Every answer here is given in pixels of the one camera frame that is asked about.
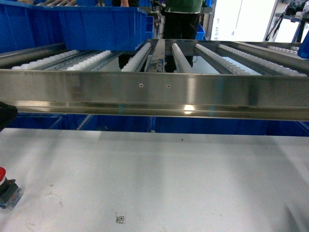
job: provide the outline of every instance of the black pants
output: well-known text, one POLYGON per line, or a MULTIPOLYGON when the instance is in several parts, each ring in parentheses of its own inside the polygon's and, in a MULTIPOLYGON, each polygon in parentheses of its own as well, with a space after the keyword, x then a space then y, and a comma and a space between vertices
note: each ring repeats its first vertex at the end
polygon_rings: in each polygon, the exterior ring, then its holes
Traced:
MULTIPOLYGON (((181 14, 165 12, 165 25, 163 39, 194 40, 197 35, 199 14, 181 14)), ((186 59, 193 66, 193 56, 186 59)), ((176 70, 173 56, 166 57, 165 71, 172 73, 176 70)))

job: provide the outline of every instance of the stainless steel beam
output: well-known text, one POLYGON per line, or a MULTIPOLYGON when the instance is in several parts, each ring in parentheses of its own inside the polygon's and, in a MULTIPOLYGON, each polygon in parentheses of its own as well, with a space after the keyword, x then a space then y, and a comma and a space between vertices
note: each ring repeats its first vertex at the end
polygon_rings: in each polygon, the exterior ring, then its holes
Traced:
POLYGON ((278 53, 268 48, 242 42, 230 42, 229 46, 309 75, 309 61, 295 55, 278 53))
POLYGON ((172 45, 173 56, 178 73, 193 73, 192 67, 176 43, 172 45))
POLYGON ((0 71, 24 112, 309 121, 309 79, 177 73, 0 71))
POLYGON ((63 43, 58 43, 10 53, 2 53, 0 54, 0 69, 10 69, 13 66, 29 63, 34 60, 50 57, 66 51, 65 45, 63 43))
POLYGON ((159 40, 155 49, 151 61, 147 67, 148 73, 164 73, 164 60, 165 60, 165 40, 159 40))

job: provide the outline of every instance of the red emergency stop button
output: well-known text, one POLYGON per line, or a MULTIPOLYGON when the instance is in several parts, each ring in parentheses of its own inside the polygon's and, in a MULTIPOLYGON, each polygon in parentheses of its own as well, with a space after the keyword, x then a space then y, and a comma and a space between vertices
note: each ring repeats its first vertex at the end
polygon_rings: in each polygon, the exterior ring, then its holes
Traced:
POLYGON ((0 167, 0 185, 5 181, 6 171, 4 168, 0 167))

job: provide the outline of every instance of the roller conveyor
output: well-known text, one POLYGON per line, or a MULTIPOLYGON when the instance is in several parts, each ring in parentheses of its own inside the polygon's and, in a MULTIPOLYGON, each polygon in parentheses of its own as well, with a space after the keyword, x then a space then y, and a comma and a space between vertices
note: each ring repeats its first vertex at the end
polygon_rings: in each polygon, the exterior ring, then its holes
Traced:
POLYGON ((0 101, 24 112, 309 120, 309 62, 287 52, 297 47, 147 40, 136 52, 17 51, 0 55, 0 101), (121 54, 132 55, 122 72, 100 72, 121 54), (165 55, 177 73, 164 73, 165 55), (194 73, 185 56, 219 74, 194 73))

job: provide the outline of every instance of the white wall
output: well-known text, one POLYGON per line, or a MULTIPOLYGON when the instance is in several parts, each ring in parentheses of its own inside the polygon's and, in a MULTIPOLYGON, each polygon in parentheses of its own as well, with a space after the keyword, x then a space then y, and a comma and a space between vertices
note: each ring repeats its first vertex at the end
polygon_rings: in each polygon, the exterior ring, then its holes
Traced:
POLYGON ((217 0, 211 40, 262 42, 274 4, 275 0, 217 0))

